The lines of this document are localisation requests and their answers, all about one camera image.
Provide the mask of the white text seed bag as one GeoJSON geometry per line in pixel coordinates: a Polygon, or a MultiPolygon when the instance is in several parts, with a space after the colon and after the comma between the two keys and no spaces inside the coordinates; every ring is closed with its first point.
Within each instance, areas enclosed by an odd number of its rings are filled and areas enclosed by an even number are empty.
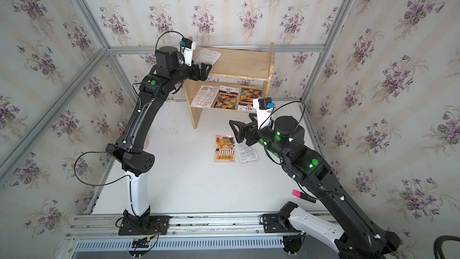
{"type": "Polygon", "coordinates": [[[256,147],[248,146],[245,143],[237,144],[237,153],[240,163],[249,163],[259,160],[259,156],[256,150],[256,147]]]}

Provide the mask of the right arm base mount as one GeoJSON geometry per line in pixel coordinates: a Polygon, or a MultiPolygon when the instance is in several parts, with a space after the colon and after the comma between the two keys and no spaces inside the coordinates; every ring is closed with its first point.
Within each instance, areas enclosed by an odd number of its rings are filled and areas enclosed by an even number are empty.
{"type": "Polygon", "coordinates": [[[291,213],[298,205],[288,201],[278,213],[265,213],[259,217],[259,224],[262,225],[264,233],[300,233],[290,223],[291,213]]]}

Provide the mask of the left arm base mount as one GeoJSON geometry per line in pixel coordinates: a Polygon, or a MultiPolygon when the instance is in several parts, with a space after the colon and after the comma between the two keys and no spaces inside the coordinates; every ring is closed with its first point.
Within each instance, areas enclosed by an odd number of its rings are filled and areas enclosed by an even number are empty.
{"type": "Polygon", "coordinates": [[[166,235],[171,217],[168,215],[151,215],[150,208],[141,216],[130,214],[127,210],[123,212],[119,236],[133,235],[166,235]]]}

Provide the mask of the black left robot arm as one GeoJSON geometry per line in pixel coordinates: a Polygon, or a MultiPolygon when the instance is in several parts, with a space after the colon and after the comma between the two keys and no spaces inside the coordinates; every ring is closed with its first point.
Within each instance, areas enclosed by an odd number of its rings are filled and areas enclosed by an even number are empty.
{"type": "Polygon", "coordinates": [[[144,150],[150,127],[176,85],[185,80],[205,81],[212,66],[193,62],[196,47],[164,46],[155,51],[156,65],[140,82],[137,103],[116,143],[106,151],[121,163],[128,184],[128,204],[124,219],[145,222],[150,217],[147,201],[148,172],[155,156],[144,150]]]}

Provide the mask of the white barcode seed bag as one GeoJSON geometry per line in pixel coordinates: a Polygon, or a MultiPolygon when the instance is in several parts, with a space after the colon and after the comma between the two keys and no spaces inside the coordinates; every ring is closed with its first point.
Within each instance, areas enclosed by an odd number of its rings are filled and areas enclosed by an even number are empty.
{"type": "Polygon", "coordinates": [[[195,64],[201,65],[202,63],[207,65],[214,65],[220,59],[222,54],[220,52],[210,50],[210,49],[201,49],[193,57],[195,64]]]}

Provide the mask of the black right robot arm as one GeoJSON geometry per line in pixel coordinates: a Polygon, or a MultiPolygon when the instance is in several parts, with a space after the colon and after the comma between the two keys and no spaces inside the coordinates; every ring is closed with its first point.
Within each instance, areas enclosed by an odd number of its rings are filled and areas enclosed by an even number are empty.
{"type": "Polygon", "coordinates": [[[320,201],[336,222],[310,215],[293,202],[279,212],[284,227],[313,236],[334,250],[341,259],[382,259],[395,255],[401,239],[380,228],[357,205],[337,179],[327,161],[304,144],[305,130],[292,116],[281,116],[266,127],[229,121],[237,143],[260,144],[280,160],[282,170],[320,201]]]}

